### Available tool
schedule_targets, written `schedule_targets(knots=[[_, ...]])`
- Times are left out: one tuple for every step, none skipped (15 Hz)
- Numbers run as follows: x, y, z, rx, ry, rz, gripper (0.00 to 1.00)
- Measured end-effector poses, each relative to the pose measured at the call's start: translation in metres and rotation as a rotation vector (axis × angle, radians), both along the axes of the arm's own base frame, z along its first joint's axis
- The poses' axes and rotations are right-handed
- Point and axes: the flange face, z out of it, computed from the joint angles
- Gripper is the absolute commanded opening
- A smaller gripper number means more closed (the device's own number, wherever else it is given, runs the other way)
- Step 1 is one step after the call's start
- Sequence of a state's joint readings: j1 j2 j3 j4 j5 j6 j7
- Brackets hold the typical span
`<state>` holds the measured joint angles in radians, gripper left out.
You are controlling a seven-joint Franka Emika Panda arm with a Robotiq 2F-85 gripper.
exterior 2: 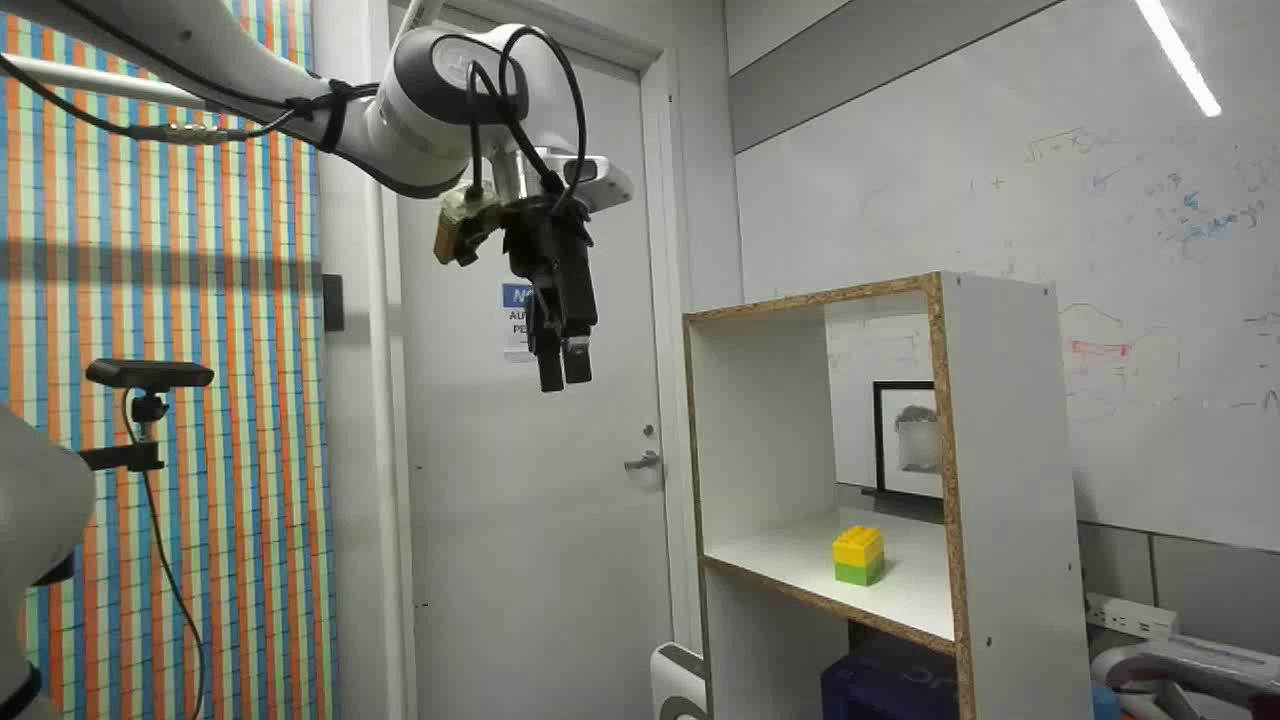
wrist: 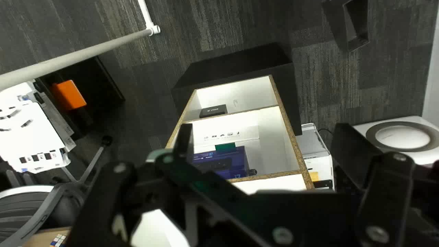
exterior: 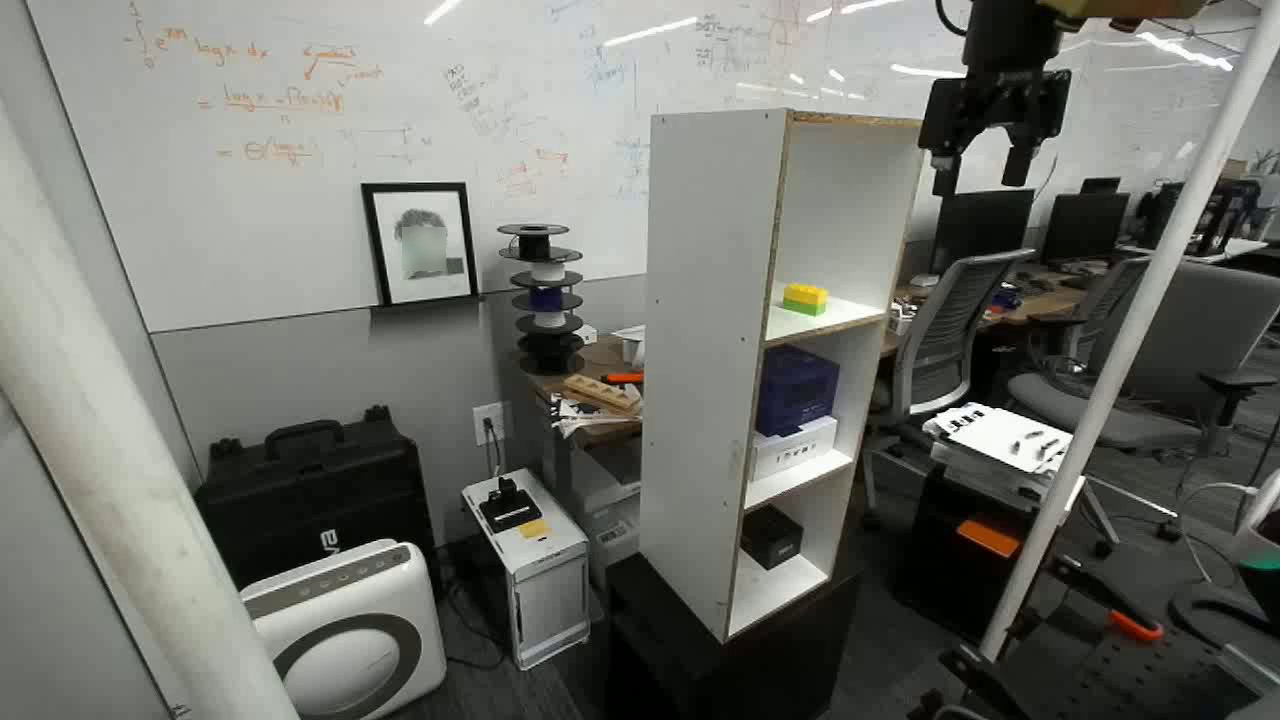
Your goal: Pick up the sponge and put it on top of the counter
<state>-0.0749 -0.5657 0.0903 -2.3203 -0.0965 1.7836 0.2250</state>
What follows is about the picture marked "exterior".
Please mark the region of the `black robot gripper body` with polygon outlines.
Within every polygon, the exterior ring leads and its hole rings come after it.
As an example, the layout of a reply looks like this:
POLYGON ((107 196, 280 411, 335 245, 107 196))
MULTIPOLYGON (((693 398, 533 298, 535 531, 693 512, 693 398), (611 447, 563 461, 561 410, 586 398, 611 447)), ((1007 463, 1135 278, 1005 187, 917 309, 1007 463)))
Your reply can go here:
POLYGON ((928 87, 919 150, 933 191, 954 191, 960 160, 988 130, 1007 135, 999 185, 1019 187, 1037 150, 1063 130, 1070 75, 1047 71, 1063 19, 1042 0, 971 0, 964 27, 949 13, 941 19, 964 38, 964 75, 928 87))

